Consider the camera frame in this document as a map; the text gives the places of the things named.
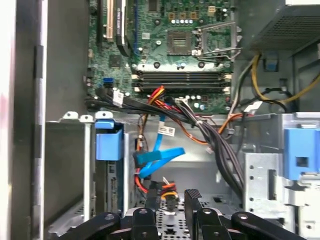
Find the label sticker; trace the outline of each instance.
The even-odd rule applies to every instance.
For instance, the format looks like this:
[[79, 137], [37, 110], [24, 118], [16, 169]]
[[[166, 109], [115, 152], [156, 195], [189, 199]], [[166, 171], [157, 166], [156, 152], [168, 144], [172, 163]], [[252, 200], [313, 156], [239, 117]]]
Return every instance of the label sticker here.
[[174, 137], [175, 136], [175, 132], [176, 132], [176, 129], [174, 127], [169, 127], [169, 126], [159, 126], [159, 129], [158, 129], [158, 133], [159, 134], [162, 134], [162, 135], [167, 135], [167, 136], [170, 136], [170, 137]]
[[122, 107], [122, 104], [124, 103], [124, 94], [122, 92], [119, 92], [119, 91], [114, 91], [113, 92], [112, 103], [114, 105]]
[[143, 32], [141, 38], [143, 40], [149, 40], [150, 39], [150, 33], [149, 32]]

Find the power supply unit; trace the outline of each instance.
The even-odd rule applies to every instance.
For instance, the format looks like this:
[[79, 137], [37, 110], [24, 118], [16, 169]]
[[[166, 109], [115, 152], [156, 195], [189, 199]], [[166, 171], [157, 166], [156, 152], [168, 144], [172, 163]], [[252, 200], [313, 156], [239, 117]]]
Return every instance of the power supply unit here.
[[238, 9], [245, 49], [297, 51], [320, 39], [318, 0], [245, 0]]

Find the green circuit board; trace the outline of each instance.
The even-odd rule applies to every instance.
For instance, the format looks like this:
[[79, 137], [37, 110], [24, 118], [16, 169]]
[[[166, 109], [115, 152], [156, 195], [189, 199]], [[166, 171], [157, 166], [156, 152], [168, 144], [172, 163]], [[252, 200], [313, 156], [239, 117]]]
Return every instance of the green circuit board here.
[[[229, 2], [223, 0], [137, 0], [134, 61], [138, 70], [153, 71], [154, 62], [158, 62], [159, 70], [163, 71], [177, 71], [182, 64], [186, 71], [199, 71], [199, 60], [192, 56], [197, 42], [192, 31], [222, 20], [229, 21], [230, 15], [224, 12], [229, 8]], [[231, 46], [230, 27], [209, 31], [206, 36], [203, 41], [209, 49]], [[224, 59], [222, 63], [205, 62], [204, 71], [230, 72], [231, 62]]]
[[[103, 26], [107, 24], [108, 19], [107, 1], [110, 0], [102, 1], [100, 21]], [[116, 41], [108, 41], [103, 37], [100, 44], [97, 44], [97, 39], [105, 32], [99, 31], [101, 22], [99, 23], [99, 17], [95, 13], [99, 3], [97, 0], [90, 0], [86, 78], [88, 94], [94, 96], [95, 89], [107, 87], [117, 89], [126, 96], [145, 101], [150, 92], [137, 90], [137, 87], [134, 87], [137, 73], [169, 72], [173, 74], [170, 75], [172, 77], [175, 73], [229, 74], [232, 72], [232, 63], [227, 58], [220, 61], [202, 61], [192, 55], [197, 41], [192, 31], [196, 31], [199, 26], [230, 20], [229, 14], [225, 12], [230, 9], [227, 0], [156, 0], [153, 3], [151, 1], [135, 0], [134, 4], [128, 7], [125, 30], [130, 36], [128, 44], [131, 56], [128, 57], [123, 56]], [[209, 50], [230, 47], [230, 28], [208, 31], [206, 45]], [[155, 68], [155, 63], [160, 63], [160, 67]], [[112, 83], [106, 84], [106, 79], [112, 80]], [[206, 87], [196, 91], [193, 89], [192, 92], [190, 90], [186, 87], [179, 91], [168, 91], [166, 96], [187, 98], [189, 105], [197, 113], [226, 114], [228, 112], [230, 101], [228, 90], [207, 91]]]

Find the motherboard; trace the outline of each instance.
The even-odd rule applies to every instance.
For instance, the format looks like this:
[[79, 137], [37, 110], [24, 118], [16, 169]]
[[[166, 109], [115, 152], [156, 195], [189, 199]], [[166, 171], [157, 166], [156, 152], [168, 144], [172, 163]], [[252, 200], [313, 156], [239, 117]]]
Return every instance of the motherboard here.
[[240, 53], [231, 1], [90, 0], [88, 94], [146, 101], [163, 86], [195, 112], [226, 114]]

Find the blue drive latch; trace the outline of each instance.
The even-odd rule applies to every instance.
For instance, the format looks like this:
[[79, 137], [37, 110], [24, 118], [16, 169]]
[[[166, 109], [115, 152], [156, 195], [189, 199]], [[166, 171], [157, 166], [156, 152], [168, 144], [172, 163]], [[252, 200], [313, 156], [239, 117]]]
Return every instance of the blue drive latch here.
[[119, 161], [124, 156], [124, 127], [113, 119], [98, 120], [94, 124], [95, 159]]
[[301, 173], [320, 172], [320, 129], [284, 129], [284, 177], [299, 180]]

